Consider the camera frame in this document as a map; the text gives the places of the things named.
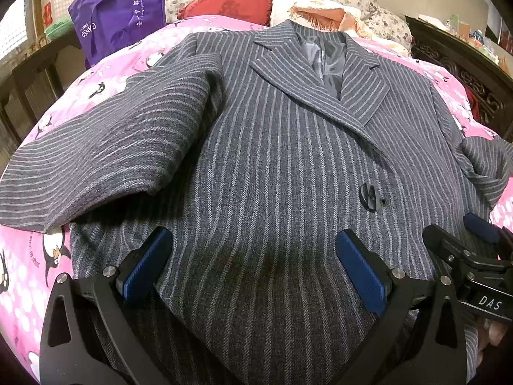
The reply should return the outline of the person's right hand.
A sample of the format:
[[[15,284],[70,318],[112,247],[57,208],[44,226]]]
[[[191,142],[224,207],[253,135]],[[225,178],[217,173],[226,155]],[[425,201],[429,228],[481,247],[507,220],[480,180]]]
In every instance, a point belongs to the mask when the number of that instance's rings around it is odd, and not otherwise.
[[[477,365],[480,366],[484,359],[484,349],[488,345],[498,346],[509,329],[508,324],[499,321],[479,317],[477,320],[478,329],[478,353]]]

